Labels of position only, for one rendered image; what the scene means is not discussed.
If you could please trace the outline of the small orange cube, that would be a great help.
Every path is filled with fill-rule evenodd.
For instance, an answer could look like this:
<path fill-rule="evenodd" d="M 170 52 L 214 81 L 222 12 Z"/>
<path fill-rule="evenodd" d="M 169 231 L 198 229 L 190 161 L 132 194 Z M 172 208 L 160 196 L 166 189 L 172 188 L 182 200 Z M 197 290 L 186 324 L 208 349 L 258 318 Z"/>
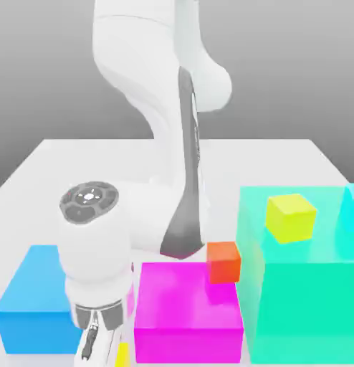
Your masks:
<path fill-rule="evenodd" d="M 209 242 L 206 263 L 211 284 L 239 281 L 241 255 L 236 242 Z"/>

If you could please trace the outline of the small lime cube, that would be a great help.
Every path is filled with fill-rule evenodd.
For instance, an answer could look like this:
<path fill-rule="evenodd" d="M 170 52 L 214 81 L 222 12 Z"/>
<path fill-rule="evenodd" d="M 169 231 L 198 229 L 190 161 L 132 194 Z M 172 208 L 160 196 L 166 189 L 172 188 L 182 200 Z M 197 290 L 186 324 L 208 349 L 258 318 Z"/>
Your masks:
<path fill-rule="evenodd" d="M 317 209 L 301 194 L 270 196 L 265 227 L 279 244 L 312 238 Z"/>

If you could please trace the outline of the small yellow cube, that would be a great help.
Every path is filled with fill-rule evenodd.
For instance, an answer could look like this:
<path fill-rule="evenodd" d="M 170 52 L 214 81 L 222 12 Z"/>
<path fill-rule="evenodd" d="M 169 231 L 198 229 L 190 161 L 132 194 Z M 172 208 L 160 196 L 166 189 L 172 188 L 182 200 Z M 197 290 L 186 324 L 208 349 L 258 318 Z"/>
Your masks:
<path fill-rule="evenodd" d="M 115 367 L 130 367 L 130 351 L 126 342 L 121 342 L 118 346 Z"/>

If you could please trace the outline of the large teal box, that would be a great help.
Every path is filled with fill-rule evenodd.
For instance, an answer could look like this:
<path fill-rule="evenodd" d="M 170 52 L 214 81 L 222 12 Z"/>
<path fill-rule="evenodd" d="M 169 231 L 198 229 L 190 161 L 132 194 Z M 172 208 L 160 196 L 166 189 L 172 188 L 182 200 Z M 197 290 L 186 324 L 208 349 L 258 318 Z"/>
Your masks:
<path fill-rule="evenodd" d="M 280 244 L 265 226 L 271 196 L 300 194 L 316 209 L 313 235 Z M 244 186 L 237 283 L 249 355 L 260 364 L 354 364 L 354 231 L 342 186 Z"/>

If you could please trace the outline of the large blue box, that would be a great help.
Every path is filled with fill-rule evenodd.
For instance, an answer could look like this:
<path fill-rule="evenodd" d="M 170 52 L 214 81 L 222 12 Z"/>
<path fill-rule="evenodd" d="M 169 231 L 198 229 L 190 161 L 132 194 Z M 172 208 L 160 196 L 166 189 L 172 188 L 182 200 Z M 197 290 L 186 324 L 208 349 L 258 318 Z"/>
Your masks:
<path fill-rule="evenodd" d="M 33 245 L 0 299 L 0 336 L 8 354 L 75 354 L 65 275 L 54 245 Z"/>

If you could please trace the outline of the large magenta box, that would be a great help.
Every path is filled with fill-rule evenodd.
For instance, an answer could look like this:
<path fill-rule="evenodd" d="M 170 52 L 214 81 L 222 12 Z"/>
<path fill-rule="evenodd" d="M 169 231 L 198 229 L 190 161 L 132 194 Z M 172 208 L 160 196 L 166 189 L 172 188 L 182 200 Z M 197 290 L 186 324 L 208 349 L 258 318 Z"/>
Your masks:
<path fill-rule="evenodd" d="M 235 284 L 210 283 L 203 262 L 143 264 L 137 363 L 239 363 L 243 333 Z"/>

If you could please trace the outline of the small cyan cube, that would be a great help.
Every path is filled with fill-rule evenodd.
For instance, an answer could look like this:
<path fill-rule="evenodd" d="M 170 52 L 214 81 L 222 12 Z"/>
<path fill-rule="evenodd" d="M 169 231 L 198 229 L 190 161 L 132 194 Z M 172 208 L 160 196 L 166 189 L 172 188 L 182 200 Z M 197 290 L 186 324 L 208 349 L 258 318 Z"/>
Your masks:
<path fill-rule="evenodd" d="M 337 230 L 354 237 L 354 183 L 348 183 L 344 188 Z"/>

